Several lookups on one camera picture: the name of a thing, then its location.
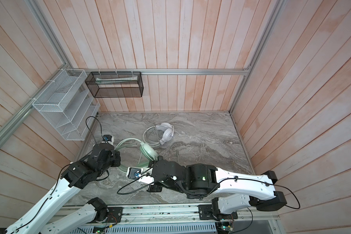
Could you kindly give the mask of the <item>green headphones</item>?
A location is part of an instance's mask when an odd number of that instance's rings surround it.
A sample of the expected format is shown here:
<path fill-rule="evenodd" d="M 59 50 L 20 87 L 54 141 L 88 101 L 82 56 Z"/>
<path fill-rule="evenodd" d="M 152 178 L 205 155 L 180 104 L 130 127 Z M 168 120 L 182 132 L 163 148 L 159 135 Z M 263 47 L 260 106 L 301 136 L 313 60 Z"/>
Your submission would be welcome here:
<path fill-rule="evenodd" d="M 126 173 L 129 167 L 147 168 L 151 161 L 156 161 L 159 154 L 145 141 L 137 138 L 126 138 L 115 148 L 121 153 L 120 172 Z"/>

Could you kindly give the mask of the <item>white headphones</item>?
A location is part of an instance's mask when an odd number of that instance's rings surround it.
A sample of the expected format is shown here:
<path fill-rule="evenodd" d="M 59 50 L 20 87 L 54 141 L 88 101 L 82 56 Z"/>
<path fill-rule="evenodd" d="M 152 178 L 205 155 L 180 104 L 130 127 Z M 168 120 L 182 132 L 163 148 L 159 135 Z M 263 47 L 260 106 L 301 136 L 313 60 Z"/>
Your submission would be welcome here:
<path fill-rule="evenodd" d="M 143 135 L 143 141 L 150 146 L 158 147 L 171 141 L 174 137 L 174 126 L 170 123 L 163 122 L 147 128 Z"/>

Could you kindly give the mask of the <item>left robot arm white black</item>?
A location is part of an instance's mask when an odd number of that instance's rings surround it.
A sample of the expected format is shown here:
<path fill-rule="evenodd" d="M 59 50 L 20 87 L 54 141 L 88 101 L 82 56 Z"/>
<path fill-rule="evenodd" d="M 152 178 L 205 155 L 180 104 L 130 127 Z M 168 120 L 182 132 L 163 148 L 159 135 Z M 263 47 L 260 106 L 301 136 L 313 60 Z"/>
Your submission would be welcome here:
<path fill-rule="evenodd" d="M 49 192 L 15 223 L 0 228 L 0 234 L 61 234 L 92 221 L 108 222 L 108 208 L 100 198 L 89 200 L 78 211 L 56 222 L 49 223 L 49 220 L 89 183 L 100 181 L 104 172 L 108 172 L 111 167 L 119 167 L 120 164 L 120 153 L 115 151 L 112 142 L 95 144 L 92 151 L 83 158 L 64 166 Z"/>

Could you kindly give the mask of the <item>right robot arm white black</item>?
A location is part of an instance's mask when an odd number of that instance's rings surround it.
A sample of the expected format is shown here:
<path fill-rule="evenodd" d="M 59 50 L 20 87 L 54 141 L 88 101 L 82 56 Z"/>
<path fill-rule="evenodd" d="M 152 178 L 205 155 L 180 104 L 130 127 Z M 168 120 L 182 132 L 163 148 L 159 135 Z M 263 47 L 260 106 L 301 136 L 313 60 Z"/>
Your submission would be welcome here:
<path fill-rule="evenodd" d="M 161 192 L 166 188 L 183 193 L 188 199 L 227 194 L 227 197 L 212 200 L 212 214 L 215 217 L 250 207 L 272 212 L 287 205 L 283 192 L 275 189 L 277 176 L 273 171 L 254 176 L 207 164 L 181 166 L 175 161 L 158 157 L 149 163 L 149 171 L 143 176 L 140 181 L 148 184 L 150 193 Z"/>

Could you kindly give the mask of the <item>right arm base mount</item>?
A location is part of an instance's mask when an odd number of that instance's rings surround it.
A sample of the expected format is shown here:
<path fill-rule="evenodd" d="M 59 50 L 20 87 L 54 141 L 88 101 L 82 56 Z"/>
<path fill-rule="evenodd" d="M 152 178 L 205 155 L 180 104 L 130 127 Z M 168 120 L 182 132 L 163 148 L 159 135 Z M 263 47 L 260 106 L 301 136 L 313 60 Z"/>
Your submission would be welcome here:
<path fill-rule="evenodd" d="M 237 212 L 232 212 L 231 214 L 223 214 L 218 208 L 219 198 L 212 199 L 211 204 L 199 205 L 199 218 L 200 220 L 215 220 L 221 221 L 223 219 L 237 219 Z"/>

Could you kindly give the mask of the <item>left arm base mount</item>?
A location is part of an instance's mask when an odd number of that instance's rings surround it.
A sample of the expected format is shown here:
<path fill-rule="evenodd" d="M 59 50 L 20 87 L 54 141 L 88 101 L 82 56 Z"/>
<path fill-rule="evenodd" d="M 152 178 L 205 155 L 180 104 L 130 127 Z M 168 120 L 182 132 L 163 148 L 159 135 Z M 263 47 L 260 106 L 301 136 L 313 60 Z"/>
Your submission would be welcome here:
<path fill-rule="evenodd" d="M 120 223 L 123 215 L 123 207 L 109 207 L 102 199 L 93 198 L 87 202 L 94 207 L 96 217 L 93 221 L 100 223 Z"/>

